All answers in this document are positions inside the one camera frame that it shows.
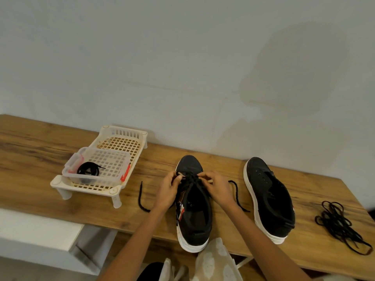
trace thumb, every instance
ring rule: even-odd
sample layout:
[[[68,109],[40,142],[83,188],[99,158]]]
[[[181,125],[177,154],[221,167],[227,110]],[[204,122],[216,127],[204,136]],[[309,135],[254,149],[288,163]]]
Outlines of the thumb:
[[[173,189],[177,189],[177,187],[179,186],[182,178],[183,178],[182,174],[176,176],[176,178],[173,180],[173,184],[172,184]]]
[[[210,184],[210,183],[207,181],[207,179],[204,179],[204,178],[199,178],[199,179],[202,181],[203,185],[204,185],[208,190],[211,190],[211,188],[212,188],[212,184]]]

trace black shoe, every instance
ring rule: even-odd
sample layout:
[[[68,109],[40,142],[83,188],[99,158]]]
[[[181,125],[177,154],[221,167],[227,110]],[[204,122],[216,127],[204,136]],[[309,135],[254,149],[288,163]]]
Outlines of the black shoe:
[[[257,157],[246,162],[243,179],[253,198],[255,224],[275,244],[282,244],[296,222],[288,190]]]
[[[212,209],[210,197],[197,174],[203,168],[191,155],[184,156],[176,167],[183,174],[176,196],[177,237],[181,247],[198,253],[209,241],[212,229]]]

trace white shoe sole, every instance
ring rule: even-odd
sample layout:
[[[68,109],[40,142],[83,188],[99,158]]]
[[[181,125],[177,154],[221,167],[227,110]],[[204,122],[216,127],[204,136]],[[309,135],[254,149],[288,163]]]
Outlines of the white shoe sole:
[[[265,227],[263,226],[262,224],[262,221],[260,220],[260,216],[259,216],[259,211],[258,211],[258,201],[256,200],[256,196],[255,196],[255,193],[254,193],[254,190],[253,190],[253,187],[251,186],[251,183],[249,181],[249,179],[247,178],[247,172],[246,172],[246,168],[247,168],[247,163],[249,161],[246,162],[245,166],[243,167],[243,180],[245,181],[245,184],[246,184],[246,187],[247,189],[249,190],[250,192],[250,195],[251,195],[251,198],[253,199],[253,204],[254,204],[254,220],[255,220],[255,224],[258,228],[260,228],[260,230],[262,232],[265,233],[265,235],[267,237],[270,238],[270,240],[276,244],[276,245],[280,245],[282,244],[285,239],[288,237],[277,237],[277,236],[274,236],[274,235],[271,235],[266,229]]]
[[[199,252],[201,252],[202,250],[204,250],[204,248],[209,243],[209,239],[207,239],[207,241],[203,245],[190,245],[184,239],[184,237],[182,236],[180,225],[178,224],[178,222],[177,222],[177,239],[179,240],[179,243],[180,243],[180,246],[182,247],[182,249],[186,250],[187,252],[190,252],[190,253],[199,253]]]

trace wooden tabletop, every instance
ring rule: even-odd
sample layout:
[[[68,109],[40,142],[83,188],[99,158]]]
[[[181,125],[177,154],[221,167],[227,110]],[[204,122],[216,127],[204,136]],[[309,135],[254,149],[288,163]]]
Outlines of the wooden tabletop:
[[[175,169],[182,156],[191,154],[205,170],[217,170],[236,181],[240,203],[252,210],[252,200],[242,175],[245,161],[151,143],[143,150],[127,186],[121,191],[120,208],[113,208],[108,197],[78,192],[69,200],[62,200],[50,187],[50,181],[61,174],[70,156],[79,148],[89,146],[97,134],[0,115],[0,207],[133,233],[147,215],[137,202],[141,181],[144,186],[142,204],[151,208],[159,181]],[[354,230],[375,246],[375,222],[346,185],[336,178],[279,167],[271,167],[271,170],[287,187],[296,213],[296,228],[280,246],[282,250],[303,268],[375,280],[375,253],[362,256],[352,252],[314,222],[314,217],[322,211],[323,200],[338,201],[344,205]],[[210,237],[221,237],[231,253],[251,256],[227,215],[216,203],[212,204]],[[254,219],[252,212],[248,215]],[[178,242],[175,219],[175,210],[170,209],[154,237]]]

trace shoe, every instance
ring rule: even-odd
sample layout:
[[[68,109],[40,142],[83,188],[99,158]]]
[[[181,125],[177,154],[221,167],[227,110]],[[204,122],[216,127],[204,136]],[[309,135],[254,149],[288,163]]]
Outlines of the shoe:
[[[181,247],[190,253],[206,247],[212,229],[210,196],[197,176],[201,172],[201,164],[192,155],[184,156],[176,167],[176,173],[185,176],[175,203],[177,237]]]
[[[246,162],[243,179],[253,199],[255,224],[275,244],[282,244],[296,223],[287,188],[257,157]]]

